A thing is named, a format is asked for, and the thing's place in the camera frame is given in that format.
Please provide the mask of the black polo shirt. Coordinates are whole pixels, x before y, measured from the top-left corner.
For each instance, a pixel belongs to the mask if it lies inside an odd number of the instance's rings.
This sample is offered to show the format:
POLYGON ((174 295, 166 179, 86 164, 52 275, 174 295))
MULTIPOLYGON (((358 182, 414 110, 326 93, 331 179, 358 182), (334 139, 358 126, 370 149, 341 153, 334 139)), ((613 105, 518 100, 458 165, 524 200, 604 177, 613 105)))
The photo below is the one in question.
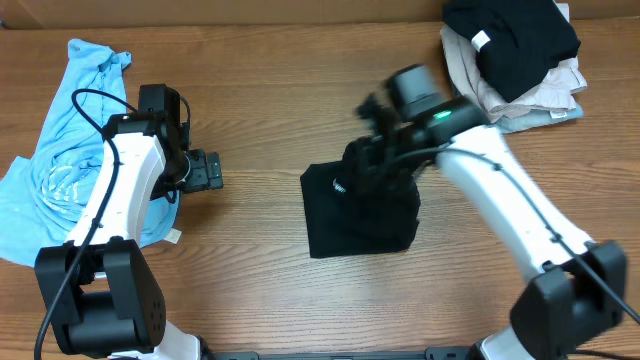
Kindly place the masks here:
POLYGON ((420 195, 402 171, 363 192, 369 142, 349 143, 342 159, 312 164, 301 175, 309 254, 322 259, 407 250, 419 225, 420 195))

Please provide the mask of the light blue t-shirt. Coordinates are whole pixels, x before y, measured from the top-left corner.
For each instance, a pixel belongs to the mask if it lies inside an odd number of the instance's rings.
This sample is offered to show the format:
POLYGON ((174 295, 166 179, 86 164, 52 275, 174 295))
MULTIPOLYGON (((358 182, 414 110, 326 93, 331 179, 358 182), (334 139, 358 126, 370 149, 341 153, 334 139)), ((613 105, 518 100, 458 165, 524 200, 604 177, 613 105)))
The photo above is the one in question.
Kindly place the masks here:
POLYGON ((68 57, 34 155, 16 158, 1 180, 1 256, 24 266, 45 247, 80 245, 102 202, 94 244, 121 236, 150 245, 177 216, 176 203, 150 197, 165 165, 159 140, 137 132, 105 143, 98 131, 125 110, 131 54, 72 39, 68 57))

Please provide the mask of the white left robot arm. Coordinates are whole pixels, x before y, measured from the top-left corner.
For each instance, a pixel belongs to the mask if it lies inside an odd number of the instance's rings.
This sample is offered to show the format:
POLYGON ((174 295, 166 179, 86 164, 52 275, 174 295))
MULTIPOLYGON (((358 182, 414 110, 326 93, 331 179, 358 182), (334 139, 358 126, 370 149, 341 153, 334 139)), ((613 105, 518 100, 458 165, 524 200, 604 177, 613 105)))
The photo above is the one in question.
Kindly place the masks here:
POLYGON ((210 359, 200 336, 166 317, 163 293, 140 250, 151 201, 223 186, 220 159, 190 147, 187 100, 165 84, 143 85, 137 106, 96 129, 104 160, 91 197, 60 246, 41 249, 35 274, 46 306, 35 345, 52 331, 67 355, 93 359, 210 359))

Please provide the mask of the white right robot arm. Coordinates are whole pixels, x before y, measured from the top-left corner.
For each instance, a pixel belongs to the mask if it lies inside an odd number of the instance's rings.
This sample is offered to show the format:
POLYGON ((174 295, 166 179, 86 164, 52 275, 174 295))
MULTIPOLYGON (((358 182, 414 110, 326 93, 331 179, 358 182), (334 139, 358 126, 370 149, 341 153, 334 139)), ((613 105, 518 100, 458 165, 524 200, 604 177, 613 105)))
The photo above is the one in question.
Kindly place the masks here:
POLYGON ((369 95, 357 108, 373 133, 355 142, 352 189, 394 190, 421 166, 437 166, 509 249, 526 284, 508 326, 475 343, 469 358, 564 359, 635 316, 624 299, 623 249, 564 216, 476 104, 443 98, 422 65, 396 72, 384 88, 387 104, 369 95))

